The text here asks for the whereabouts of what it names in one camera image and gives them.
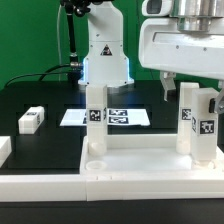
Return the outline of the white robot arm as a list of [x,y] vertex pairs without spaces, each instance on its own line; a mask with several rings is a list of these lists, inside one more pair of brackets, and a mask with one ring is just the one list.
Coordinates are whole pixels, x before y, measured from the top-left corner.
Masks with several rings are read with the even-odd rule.
[[[123,52],[123,15],[112,0],[84,0],[89,52],[84,82],[122,86],[130,82]],[[222,82],[210,110],[224,113],[224,0],[144,0],[138,59],[162,74],[179,73]]]

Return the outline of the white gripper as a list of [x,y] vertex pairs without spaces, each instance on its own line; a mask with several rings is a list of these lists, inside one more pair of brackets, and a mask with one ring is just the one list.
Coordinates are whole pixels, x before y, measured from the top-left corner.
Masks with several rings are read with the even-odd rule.
[[180,32],[174,18],[147,19],[138,57],[142,67],[161,70],[165,101],[176,98],[175,73],[224,80],[224,18],[214,19],[208,32]]

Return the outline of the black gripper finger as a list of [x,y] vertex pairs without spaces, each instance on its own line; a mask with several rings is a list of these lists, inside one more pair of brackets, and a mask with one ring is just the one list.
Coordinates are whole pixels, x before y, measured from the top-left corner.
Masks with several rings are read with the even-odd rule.
[[209,103],[209,112],[223,114],[224,113],[224,80],[218,82],[220,92],[216,98],[212,98]]

